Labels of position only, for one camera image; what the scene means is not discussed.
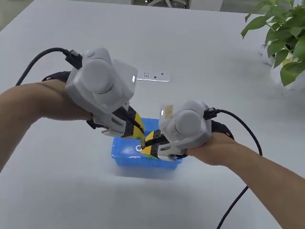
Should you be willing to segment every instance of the hand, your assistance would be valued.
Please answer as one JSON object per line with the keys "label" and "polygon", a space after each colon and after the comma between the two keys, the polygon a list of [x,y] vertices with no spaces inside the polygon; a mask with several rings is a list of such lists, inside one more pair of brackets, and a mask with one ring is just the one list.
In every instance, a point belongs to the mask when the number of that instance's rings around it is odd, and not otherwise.
{"label": "hand", "polygon": [[223,165],[230,152],[237,150],[240,145],[225,134],[213,133],[209,142],[195,149],[188,149],[187,154],[212,165]]}
{"label": "hand", "polygon": [[78,107],[64,89],[65,83],[59,80],[35,84],[40,117],[56,120],[90,120],[92,115]]}

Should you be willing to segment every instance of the white wall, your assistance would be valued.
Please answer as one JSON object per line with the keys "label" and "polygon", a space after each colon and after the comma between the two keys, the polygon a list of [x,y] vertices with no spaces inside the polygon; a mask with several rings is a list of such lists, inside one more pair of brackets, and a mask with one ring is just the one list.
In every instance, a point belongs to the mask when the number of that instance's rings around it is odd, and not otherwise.
{"label": "white wall", "polygon": [[301,4],[302,4],[302,0],[295,0],[295,4],[294,4],[295,6],[296,5],[301,5]]}
{"label": "white wall", "polygon": [[191,0],[190,9],[220,11],[224,0]]}
{"label": "white wall", "polygon": [[132,0],[73,0],[73,1],[94,1],[94,2],[125,4],[125,5],[132,4]]}

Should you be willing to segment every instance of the blue box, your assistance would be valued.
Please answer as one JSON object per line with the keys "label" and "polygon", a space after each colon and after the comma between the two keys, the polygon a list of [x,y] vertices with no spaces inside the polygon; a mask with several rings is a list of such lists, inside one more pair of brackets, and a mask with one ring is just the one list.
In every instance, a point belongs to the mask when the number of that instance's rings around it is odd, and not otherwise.
{"label": "blue box", "polygon": [[[154,130],[158,130],[158,119],[143,118],[145,126],[145,137]],[[166,169],[175,169],[182,159],[176,161],[162,161],[160,159],[150,158],[136,150],[140,141],[136,139],[123,139],[115,137],[112,143],[111,157],[115,159],[119,166],[133,167],[159,167]]]}

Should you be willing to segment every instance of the cable connector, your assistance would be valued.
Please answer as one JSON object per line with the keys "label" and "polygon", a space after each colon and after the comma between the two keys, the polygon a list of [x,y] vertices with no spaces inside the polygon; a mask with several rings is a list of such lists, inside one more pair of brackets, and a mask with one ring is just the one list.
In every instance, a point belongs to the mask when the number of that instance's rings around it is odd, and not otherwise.
{"label": "cable connector", "polygon": [[204,111],[203,118],[205,120],[209,120],[209,119],[217,117],[218,113],[219,113],[219,110],[212,107],[212,108],[209,108],[209,109]]}
{"label": "cable connector", "polygon": [[74,68],[79,70],[82,67],[82,55],[80,55],[78,52],[71,50],[64,54],[66,55],[66,61]]}

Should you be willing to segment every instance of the power outlet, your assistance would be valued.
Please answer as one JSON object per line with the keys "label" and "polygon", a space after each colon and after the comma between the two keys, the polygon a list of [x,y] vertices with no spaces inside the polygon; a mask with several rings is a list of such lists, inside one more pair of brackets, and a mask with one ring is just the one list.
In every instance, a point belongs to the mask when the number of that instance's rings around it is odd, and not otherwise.
{"label": "power outlet", "polygon": [[137,80],[170,83],[172,81],[172,77],[169,72],[138,69]]}

